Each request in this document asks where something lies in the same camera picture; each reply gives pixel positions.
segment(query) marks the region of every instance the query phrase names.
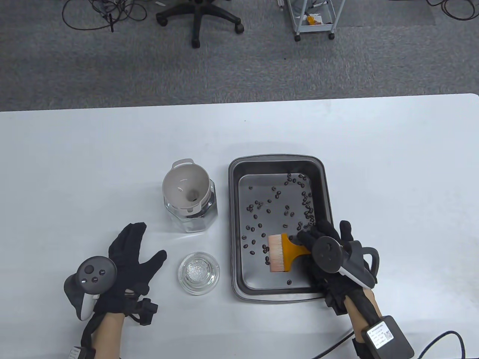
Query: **funnel handle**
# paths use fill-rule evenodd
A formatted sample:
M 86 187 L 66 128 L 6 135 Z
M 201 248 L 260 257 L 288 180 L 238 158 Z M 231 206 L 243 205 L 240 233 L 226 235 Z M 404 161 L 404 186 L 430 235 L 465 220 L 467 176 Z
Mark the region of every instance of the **funnel handle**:
M 194 164 L 194 161 L 191 158 L 183 158 L 179 159 L 178 161 L 174 161 L 173 164 L 171 165 L 171 169 L 178 167 L 179 165 L 182 165 L 183 163 L 192 163 Z

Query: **baking tray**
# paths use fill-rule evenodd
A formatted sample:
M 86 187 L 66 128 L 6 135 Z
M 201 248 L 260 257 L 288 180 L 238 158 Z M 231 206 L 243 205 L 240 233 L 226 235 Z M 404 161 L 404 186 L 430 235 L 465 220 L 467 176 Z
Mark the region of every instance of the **baking tray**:
M 301 229 L 310 223 L 306 214 L 313 214 L 314 220 L 327 219 L 332 223 L 321 161 L 302 155 L 241 157 L 230 164 L 228 183 L 232 286 L 236 295 L 259 302 L 323 298 L 310 285 L 302 258 L 293 262 L 289 272 L 271 273 L 265 261 L 268 253 L 262 248 L 268 245 L 268 236 L 274 234 L 287 233 L 295 242 L 298 222 L 302 222 Z M 310 203 L 305 203 L 303 193 Z M 309 211 L 306 206 L 312 208 L 312 213 L 305 213 Z

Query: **office chair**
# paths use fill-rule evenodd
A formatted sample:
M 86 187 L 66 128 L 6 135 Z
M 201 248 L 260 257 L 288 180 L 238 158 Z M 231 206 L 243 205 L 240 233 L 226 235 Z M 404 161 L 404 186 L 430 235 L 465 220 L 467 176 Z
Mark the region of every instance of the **office chair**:
M 165 11 L 158 12 L 156 14 L 156 21 L 158 21 L 161 26 L 166 26 L 170 16 L 194 14 L 193 38 L 191 40 L 191 46 L 194 49 L 200 47 L 200 26 L 203 15 L 212 15 L 228 20 L 229 22 L 235 24 L 235 32 L 237 34 L 244 32 L 244 26 L 241 23 L 241 19 L 222 8 L 213 5 L 213 1 L 215 0 L 188 0 L 188 2 L 184 2 Z

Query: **black glove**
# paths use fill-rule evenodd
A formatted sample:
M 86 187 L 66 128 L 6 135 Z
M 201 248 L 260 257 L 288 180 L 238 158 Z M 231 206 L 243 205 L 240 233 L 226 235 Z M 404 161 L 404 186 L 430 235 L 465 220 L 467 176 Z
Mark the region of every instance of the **black glove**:
M 321 220 L 307 232 L 300 231 L 297 234 L 297 238 L 309 251 L 312 250 L 314 243 L 323 236 L 334 238 L 342 246 L 345 242 L 353 240 L 351 224 L 348 221 L 341 221 L 339 223 L 339 229 L 341 237 L 339 237 L 338 232 L 334 229 L 331 223 L 326 220 Z M 344 306 L 346 295 L 357 289 L 362 290 L 361 286 L 339 273 L 331 274 L 323 271 L 318 267 L 311 256 L 305 258 L 304 263 L 307 272 L 315 281 L 315 284 L 325 291 L 327 306 L 332 307 L 336 315 L 346 314 L 347 311 Z
M 148 262 L 140 264 L 141 240 L 147 225 L 127 225 L 108 249 L 108 257 L 117 268 L 116 282 L 95 304 L 95 313 L 128 313 L 127 301 L 138 299 L 149 292 L 148 283 L 166 259 L 164 250 L 155 254 Z

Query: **gray carpet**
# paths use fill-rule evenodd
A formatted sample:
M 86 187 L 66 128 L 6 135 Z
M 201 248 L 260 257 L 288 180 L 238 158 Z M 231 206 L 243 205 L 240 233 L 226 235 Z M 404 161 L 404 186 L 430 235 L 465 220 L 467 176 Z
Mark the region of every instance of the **gray carpet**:
M 0 111 L 479 93 L 479 18 L 454 21 L 424 0 L 346 1 L 334 41 L 295 43 L 276 0 L 217 0 L 246 30 L 205 17 L 193 50 L 192 17 L 162 28 L 154 2 L 112 34 L 67 28 L 64 0 L 2 0 Z M 86 0 L 66 17 L 103 24 Z

